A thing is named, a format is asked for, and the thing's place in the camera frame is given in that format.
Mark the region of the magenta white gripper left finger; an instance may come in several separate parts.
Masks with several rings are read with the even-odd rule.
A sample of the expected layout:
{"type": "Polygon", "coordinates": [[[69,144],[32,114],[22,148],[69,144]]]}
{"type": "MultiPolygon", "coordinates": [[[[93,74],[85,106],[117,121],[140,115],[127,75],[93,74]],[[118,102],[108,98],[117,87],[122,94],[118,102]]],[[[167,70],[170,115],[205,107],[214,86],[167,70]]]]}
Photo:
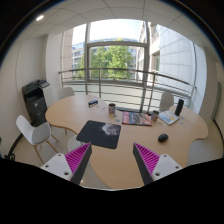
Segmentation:
{"type": "Polygon", "coordinates": [[[67,154],[57,153],[42,169],[79,185],[92,154],[92,146],[87,143],[67,154]]]}

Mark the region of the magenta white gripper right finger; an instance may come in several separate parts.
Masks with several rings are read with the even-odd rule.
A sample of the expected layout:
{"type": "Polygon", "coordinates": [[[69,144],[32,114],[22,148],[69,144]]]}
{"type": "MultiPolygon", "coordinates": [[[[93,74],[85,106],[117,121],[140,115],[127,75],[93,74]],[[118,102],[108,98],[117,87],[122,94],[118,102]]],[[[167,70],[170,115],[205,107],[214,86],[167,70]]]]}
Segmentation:
{"type": "Polygon", "coordinates": [[[145,185],[182,169],[168,154],[159,155],[137,143],[133,144],[133,154],[145,185]]]}

